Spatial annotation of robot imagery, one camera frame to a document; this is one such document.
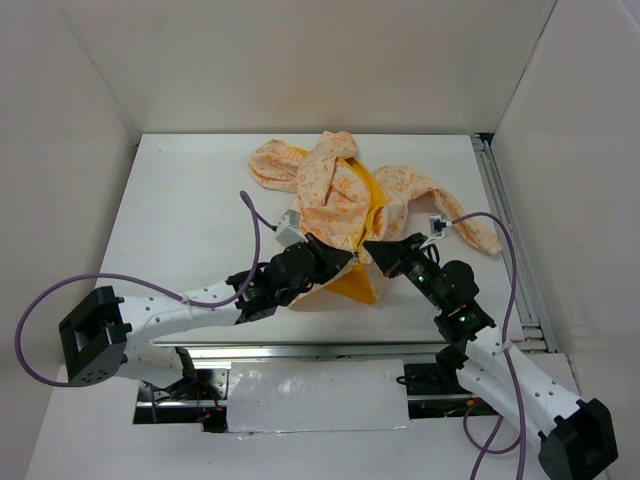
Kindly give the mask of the yellow and patterned jacket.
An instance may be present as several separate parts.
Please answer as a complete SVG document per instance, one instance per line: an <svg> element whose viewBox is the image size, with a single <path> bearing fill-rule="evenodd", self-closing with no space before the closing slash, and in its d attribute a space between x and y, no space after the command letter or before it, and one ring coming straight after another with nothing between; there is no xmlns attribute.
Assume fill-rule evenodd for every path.
<svg viewBox="0 0 640 480"><path fill-rule="evenodd" d="M424 196L450 219L466 213L455 196L410 166L368 170L348 132L325 132L311 150L271 139L251 154L248 166L262 187L293 194L302 232L356 254L323 287L366 305L376 304L383 290L383 276L363 248L366 241L402 239L410 202Z"/></svg>

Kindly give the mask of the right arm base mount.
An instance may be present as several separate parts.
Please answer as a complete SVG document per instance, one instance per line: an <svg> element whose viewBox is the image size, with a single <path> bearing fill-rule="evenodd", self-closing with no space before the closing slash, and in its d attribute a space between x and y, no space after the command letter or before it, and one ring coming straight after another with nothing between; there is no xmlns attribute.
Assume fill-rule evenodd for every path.
<svg viewBox="0 0 640 480"><path fill-rule="evenodd" d="M449 379L436 363L405 364L396 383L406 390L410 419L462 418L469 410L475 416L496 414L475 394Z"/></svg>

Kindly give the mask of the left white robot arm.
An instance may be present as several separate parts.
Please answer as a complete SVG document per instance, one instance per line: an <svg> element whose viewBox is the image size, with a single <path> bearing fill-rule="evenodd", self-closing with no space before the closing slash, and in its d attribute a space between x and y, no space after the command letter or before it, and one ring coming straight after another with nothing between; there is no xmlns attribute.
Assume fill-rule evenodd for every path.
<svg viewBox="0 0 640 480"><path fill-rule="evenodd" d="M187 398L198 377L189 353L158 346L156 339L268 318L333 280L352 258L309 234L259 263L256 272L237 273L178 299L121 297L110 286L96 288L59 324L68 383L88 387L120 376Z"/></svg>

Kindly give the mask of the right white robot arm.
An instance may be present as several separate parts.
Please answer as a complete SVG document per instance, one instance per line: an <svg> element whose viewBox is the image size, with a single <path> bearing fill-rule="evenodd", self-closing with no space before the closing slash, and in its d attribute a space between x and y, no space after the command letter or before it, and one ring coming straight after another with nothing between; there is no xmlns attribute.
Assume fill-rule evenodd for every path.
<svg viewBox="0 0 640 480"><path fill-rule="evenodd" d="M406 277L438 310L447 342L438 360L441 388L477 395L524 436L551 479L594 479L618 458L609 409L564 388L508 339L476 301L472 267L438 265L424 252L426 238L367 241L364 248L387 278Z"/></svg>

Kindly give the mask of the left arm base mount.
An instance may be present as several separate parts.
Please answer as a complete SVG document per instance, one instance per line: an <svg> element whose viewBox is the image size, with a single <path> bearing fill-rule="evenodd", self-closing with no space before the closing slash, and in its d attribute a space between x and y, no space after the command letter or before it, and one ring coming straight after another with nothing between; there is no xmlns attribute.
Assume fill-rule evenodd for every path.
<svg viewBox="0 0 640 480"><path fill-rule="evenodd" d="M194 383L173 393L141 382L133 424L188 424L196 425L208 433L227 433L231 363L214 362L197 367L195 372Z"/></svg>

